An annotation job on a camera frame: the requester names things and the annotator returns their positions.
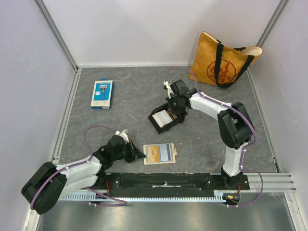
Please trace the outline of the black plastic card box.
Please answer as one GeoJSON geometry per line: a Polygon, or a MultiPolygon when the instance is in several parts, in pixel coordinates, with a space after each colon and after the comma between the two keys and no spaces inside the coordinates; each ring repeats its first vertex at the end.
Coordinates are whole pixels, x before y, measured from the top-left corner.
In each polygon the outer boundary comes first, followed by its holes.
{"type": "Polygon", "coordinates": [[[177,124],[182,124],[188,113],[184,110],[179,114],[171,112],[168,103],[155,108],[148,116],[158,134],[169,131],[177,124]]]}

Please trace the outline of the beige leather card holder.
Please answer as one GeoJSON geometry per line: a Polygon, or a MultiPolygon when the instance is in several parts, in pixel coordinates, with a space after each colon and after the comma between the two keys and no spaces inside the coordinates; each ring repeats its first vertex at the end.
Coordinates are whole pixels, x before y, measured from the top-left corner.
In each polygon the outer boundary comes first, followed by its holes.
{"type": "Polygon", "coordinates": [[[148,160],[147,160],[147,146],[148,145],[150,145],[150,144],[147,144],[147,145],[143,146],[143,153],[146,155],[146,158],[144,159],[144,164],[145,165],[171,164],[171,163],[175,163],[176,162],[176,156],[178,155],[178,150],[177,150],[177,148],[174,147],[174,144],[171,143],[171,145],[172,145],[172,154],[173,154],[173,160],[172,161],[170,161],[170,162],[162,162],[161,160],[159,160],[159,162],[157,162],[157,163],[148,163],[148,160]]]}

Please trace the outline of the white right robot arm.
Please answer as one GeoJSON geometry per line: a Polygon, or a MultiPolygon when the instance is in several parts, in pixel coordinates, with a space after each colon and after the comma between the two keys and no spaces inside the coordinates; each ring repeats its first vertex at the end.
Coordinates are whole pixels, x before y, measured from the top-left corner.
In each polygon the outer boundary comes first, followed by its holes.
{"type": "Polygon", "coordinates": [[[179,114],[190,108],[217,120],[220,137],[226,145],[220,183],[223,188],[232,189],[243,175],[245,146],[253,135],[253,126],[245,106],[216,100],[198,89],[190,90],[181,79],[172,84],[164,81],[164,89],[167,90],[166,100],[172,113],[179,114]]]}

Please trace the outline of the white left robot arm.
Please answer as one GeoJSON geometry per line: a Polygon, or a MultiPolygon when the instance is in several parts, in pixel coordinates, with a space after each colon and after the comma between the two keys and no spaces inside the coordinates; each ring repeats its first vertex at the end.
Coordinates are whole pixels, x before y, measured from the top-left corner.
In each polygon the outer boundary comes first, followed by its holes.
{"type": "Polygon", "coordinates": [[[44,163],[23,186],[21,194],[30,203],[31,210],[41,215],[53,208],[60,198],[76,190],[104,187],[105,172],[114,161],[131,163],[145,157],[132,140],[114,135],[106,145],[80,161],[63,165],[44,163]]]}

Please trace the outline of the stack of white cards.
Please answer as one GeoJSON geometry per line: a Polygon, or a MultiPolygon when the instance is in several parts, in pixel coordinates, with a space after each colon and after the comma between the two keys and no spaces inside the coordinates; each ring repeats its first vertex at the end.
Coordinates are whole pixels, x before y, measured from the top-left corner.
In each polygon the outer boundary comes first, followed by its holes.
{"type": "Polygon", "coordinates": [[[162,128],[163,126],[167,124],[170,124],[173,121],[166,110],[159,111],[153,114],[152,117],[156,121],[156,123],[159,125],[160,128],[162,128]]]}

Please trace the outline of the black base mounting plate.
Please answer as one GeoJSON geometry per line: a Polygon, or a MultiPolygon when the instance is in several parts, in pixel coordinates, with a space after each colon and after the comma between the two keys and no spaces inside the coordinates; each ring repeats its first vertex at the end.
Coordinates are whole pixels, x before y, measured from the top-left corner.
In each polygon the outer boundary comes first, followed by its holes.
{"type": "Polygon", "coordinates": [[[102,173],[92,189],[108,190],[111,197],[213,196],[214,191],[249,190],[248,177],[228,185],[221,174],[210,173],[102,173]]]}

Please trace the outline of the blue razor package box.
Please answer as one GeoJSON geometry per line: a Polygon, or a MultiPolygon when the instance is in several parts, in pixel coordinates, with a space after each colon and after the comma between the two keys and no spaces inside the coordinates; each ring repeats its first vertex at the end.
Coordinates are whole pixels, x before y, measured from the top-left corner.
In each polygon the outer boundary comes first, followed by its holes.
{"type": "Polygon", "coordinates": [[[99,80],[94,82],[91,98],[91,109],[111,109],[114,92],[113,80],[99,80]]]}

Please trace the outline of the yellow Trader Joe's tote bag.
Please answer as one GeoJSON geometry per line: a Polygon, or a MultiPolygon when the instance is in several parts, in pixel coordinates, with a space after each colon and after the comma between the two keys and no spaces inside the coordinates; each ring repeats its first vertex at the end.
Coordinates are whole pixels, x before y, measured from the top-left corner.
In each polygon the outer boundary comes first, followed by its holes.
{"type": "Polygon", "coordinates": [[[262,54],[257,46],[230,48],[206,32],[202,32],[189,78],[227,89],[262,54]]]}

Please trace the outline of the aluminium corner post left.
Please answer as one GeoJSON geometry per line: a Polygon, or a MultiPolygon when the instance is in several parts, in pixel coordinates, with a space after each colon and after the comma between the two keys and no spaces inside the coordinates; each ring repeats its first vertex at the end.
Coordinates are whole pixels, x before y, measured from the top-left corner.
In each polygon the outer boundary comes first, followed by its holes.
{"type": "Polygon", "coordinates": [[[61,50],[63,51],[65,57],[67,58],[68,62],[72,66],[72,68],[77,71],[79,69],[76,61],[74,60],[71,52],[69,51],[68,46],[66,45],[56,23],[54,22],[47,6],[45,5],[43,0],[34,0],[37,8],[39,9],[40,13],[42,14],[45,22],[47,23],[51,33],[53,34],[54,38],[56,39],[58,45],[60,46],[61,50]]]}

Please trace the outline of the aluminium corner post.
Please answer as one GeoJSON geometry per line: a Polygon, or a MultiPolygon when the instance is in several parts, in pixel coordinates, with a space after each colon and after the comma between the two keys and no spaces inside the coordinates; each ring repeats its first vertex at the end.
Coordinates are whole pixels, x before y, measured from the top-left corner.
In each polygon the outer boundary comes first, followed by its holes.
{"type": "Polygon", "coordinates": [[[275,27],[276,23],[278,22],[280,16],[282,15],[285,7],[289,3],[289,0],[280,0],[279,4],[277,5],[275,11],[273,12],[270,20],[268,21],[264,31],[262,32],[258,42],[258,47],[263,47],[264,43],[268,39],[270,33],[272,32],[273,28],[275,27]]]}
{"type": "Polygon", "coordinates": [[[77,71],[79,69],[76,61],[74,60],[71,52],[69,51],[68,46],[66,45],[56,23],[54,22],[47,6],[45,5],[43,0],[34,0],[37,8],[39,9],[40,13],[42,14],[45,22],[47,23],[51,33],[53,34],[54,38],[56,39],[58,45],[60,46],[61,50],[63,51],[65,57],[67,58],[68,62],[72,66],[72,68],[77,71]]]}

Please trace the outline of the aluminium corner post right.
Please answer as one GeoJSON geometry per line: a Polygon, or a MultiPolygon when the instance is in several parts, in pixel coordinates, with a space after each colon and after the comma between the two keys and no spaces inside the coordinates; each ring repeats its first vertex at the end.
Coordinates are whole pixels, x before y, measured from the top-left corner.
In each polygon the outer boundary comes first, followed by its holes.
{"type": "Polygon", "coordinates": [[[262,32],[258,42],[258,47],[263,47],[264,43],[268,39],[270,33],[272,32],[273,28],[275,27],[276,23],[278,22],[280,16],[282,15],[285,7],[289,3],[289,0],[280,0],[279,4],[277,5],[275,11],[273,12],[270,20],[268,21],[264,31],[262,32]]]}

